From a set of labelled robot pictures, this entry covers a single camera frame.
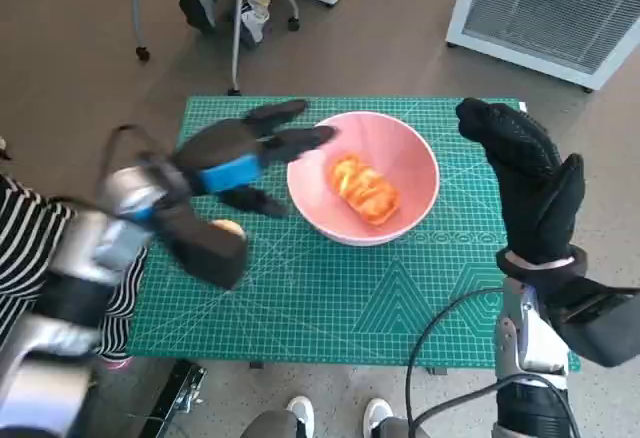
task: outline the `bowl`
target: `bowl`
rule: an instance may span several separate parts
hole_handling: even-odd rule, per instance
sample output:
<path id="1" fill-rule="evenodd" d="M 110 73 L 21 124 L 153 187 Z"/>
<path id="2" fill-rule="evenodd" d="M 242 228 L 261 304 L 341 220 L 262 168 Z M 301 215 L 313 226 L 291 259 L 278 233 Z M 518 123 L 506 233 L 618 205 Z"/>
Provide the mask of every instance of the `bowl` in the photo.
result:
<path id="1" fill-rule="evenodd" d="M 406 123 L 381 113 L 352 111 L 318 125 L 338 135 L 287 168 L 289 193 L 298 211 L 320 233 L 351 246 L 394 240 L 416 226 L 433 207 L 440 187 L 438 163 L 427 142 Z M 382 225 L 364 221 L 327 182 L 329 167 L 349 153 L 359 155 L 400 193 L 400 206 Z"/>

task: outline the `cutting mat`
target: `cutting mat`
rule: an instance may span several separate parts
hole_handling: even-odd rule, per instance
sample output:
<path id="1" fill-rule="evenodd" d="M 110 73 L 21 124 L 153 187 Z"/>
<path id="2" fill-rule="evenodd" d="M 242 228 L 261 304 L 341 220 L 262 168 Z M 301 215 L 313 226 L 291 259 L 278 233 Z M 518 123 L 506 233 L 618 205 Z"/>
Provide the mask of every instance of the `cutting mat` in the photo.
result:
<path id="1" fill-rule="evenodd" d="M 274 97 L 194 97 L 180 142 L 203 127 L 241 117 Z M 154 244 L 133 322 L 129 351 L 139 355 L 403 365 L 425 325 L 465 292 L 500 286 L 494 263 L 504 246 L 497 184 L 480 146 L 460 137 L 445 98 L 309 98 L 296 125 L 373 110 L 400 118 L 432 146 L 441 187 L 427 218 L 401 239 L 351 248 L 324 238 L 296 212 L 284 166 L 258 185 L 283 202 L 283 220 L 234 212 L 211 197 L 194 200 L 207 219 L 242 224 L 251 240 L 246 277 L 223 292 L 186 276 Z M 513 107 L 517 100 L 495 99 Z M 419 362 L 494 365 L 493 327 L 501 299 L 485 295 L 453 312 L 427 341 Z"/>

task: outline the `orange food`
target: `orange food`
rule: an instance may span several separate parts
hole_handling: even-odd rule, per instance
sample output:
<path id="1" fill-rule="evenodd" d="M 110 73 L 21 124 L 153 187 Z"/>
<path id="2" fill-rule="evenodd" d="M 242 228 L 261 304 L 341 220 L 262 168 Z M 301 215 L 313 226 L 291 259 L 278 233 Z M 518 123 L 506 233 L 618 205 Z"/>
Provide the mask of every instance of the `orange food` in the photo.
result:
<path id="1" fill-rule="evenodd" d="M 400 204 L 398 190 L 354 154 L 333 164 L 329 170 L 329 184 L 372 225 L 383 224 Z"/>

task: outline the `gray floor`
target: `gray floor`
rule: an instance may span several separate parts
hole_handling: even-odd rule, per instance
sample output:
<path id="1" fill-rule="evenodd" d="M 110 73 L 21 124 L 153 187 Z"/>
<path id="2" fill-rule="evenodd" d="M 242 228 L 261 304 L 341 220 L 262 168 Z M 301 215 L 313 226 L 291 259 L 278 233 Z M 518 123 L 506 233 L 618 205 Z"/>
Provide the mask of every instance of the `gray floor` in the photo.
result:
<path id="1" fill-rule="evenodd" d="M 588 166 L 588 195 L 576 242 L 591 255 L 593 277 L 640 284 L 637 177 L 640 54 L 609 84 L 587 96 L 579 88 L 477 53 L 443 46 L 454 0 L 342 0 L 327 9 L 300 0 L 303 27 L 286 31 L 286 6 L 274 6 L 265 45 L 245 54 L 246 94 L 401 94 L 515 96 L 552 132 L 563 152 Z M 114 125 L 134 121 L 172 145 L 185 99 L 228 87 L 230 25 L 203 38 L 188 29 L 177 0 L 142 0 L 152 60 L 133 53 L 129 0 L 0 0 L 0 134 L 12 147 L 8 171 L 45 193 L 89 195 L 98 150 Z M 403 370 L 273 365 L 248 371 L 238 363 L 206 363 L 205 403 L 181 419 L 193 438 L 237 437 L 260 411 L 308 394 L 318 437 L 359 436 L 361 413 L 375 395 L 402 413 Z M 110 383 L 110 395 L 134 403 L 139 380 L 160 382 L 158 367 L 137 368 Z M 585 437 L 638 435 L 640 361 L 604 371 L 585 364 L 571 396 Z M 446 378 L 418 372 L 420 408 L 489 383 L 489 372 Z M 495 417 L 485 399 L 428 423 L 434 437 L 488 436 Z M 126 436 L 103 413 L 94 436 Z"/>

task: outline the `pant leg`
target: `pant leg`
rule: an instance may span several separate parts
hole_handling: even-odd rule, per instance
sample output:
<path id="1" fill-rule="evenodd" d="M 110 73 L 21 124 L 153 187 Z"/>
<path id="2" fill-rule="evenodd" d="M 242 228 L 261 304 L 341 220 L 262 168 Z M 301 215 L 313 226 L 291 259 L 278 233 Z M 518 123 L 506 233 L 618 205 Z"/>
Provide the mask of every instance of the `pant leg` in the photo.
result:
<path id="1" fill-rule="evenodd" d="M 241 438 L 304 438 L 304 424 L 289 410 L 265 411 L 259 415 Z"/>
<path id="2" fill-rule="evenodd" d="M 407 438 L 409 436 L 409 425 L 407 420 L 402 418 L 387 418 L 374 428 L 371 438 Z M 422 428 L 416 430 L 416 438 L 429 438 Z"/>

